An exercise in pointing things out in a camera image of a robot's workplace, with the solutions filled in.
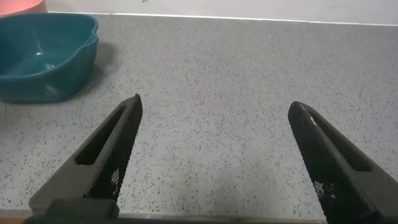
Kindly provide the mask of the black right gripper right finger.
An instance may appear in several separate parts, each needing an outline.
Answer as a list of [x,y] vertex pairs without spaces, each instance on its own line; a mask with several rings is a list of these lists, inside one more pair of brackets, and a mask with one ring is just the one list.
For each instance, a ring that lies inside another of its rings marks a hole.
[[397,181],[309,105],[289,123],[328,223],[397,223]]

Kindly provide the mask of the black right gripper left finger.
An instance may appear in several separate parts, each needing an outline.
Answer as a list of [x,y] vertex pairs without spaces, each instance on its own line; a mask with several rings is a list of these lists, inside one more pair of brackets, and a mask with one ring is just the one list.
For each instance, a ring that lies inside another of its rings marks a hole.
[[68,198],[118,200],[142,118],[141,97],[122,101],[29,200],[34,213]]

